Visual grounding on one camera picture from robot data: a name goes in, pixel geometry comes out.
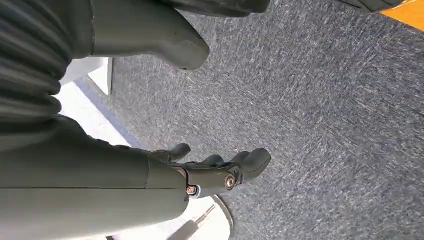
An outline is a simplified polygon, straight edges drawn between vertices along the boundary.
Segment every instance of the prosthetic arm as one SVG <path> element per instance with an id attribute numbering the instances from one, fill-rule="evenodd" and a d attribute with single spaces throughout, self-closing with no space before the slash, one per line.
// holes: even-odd
<path id="1" fill-rule="evenodd" d="M 189 198 L 231 191 L 267 167 L 262 149 L 178 163 L 190 148 L 111 146 L 58 115 L 72 59 L 156 55 L 194 70 L 209 48 L 174 9 L 148 0 L 0 1 L 0 234 L 61 239 L 180 216 Z"/>

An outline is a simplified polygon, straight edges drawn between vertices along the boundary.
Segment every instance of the gray carpet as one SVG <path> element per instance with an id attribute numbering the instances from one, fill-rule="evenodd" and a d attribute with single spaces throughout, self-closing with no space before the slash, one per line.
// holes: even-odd
<path id="1" fill-rule="evenodd" d="M 210 45 L 204 67 L 116 58 L 102 99 L 151 150 L 271 152 L 223 196 L 233 239 L 424 239 L 424 32 L 329 0 L 187 18 Z"/>

